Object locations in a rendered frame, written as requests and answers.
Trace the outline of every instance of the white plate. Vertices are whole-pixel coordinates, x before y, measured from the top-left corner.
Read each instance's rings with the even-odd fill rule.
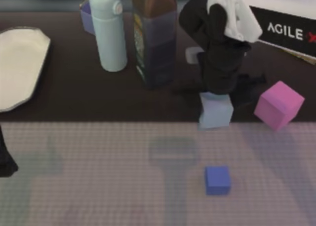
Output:
[[[31,98],[49,44],[50,38],[37,28],[18,27],[0,33],[0,112]]]

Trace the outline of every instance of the dark blue cube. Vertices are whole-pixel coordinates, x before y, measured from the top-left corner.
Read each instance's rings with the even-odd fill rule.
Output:
[[[226,195],[231,190],[231,177],[228,166],[205,168],[205,187],[207,195]]]

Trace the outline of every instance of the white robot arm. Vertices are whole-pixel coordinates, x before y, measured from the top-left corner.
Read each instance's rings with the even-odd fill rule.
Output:
[[[316,58],[316,0],[208,0],[227,12],[225,35]]]

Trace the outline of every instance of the red letter x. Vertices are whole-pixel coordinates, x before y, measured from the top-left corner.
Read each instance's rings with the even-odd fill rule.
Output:
[[[310,40],[308,42],[309,43],[316,42],[316,35],[314,35],[311,32],[309,32],[309,35],[310,35]]]

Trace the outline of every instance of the white lettering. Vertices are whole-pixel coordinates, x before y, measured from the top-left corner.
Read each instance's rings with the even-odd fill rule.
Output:
[[[301,29],[296,29],[295,30],[295,36],[296,36],[296,39],[298,40],[303,40],[303,30]]]
[[[273,33],[278,33],[278,34],[283,34],[287,37],[294,38],[297,40],[302,41],[303,40],[303,30],[296,28],[293,30],[290,26],[286,25],[280,25],[280,24],[275,24],[273,25],[272,22],[269,23],[268,26],[268,31],[271,31]]]

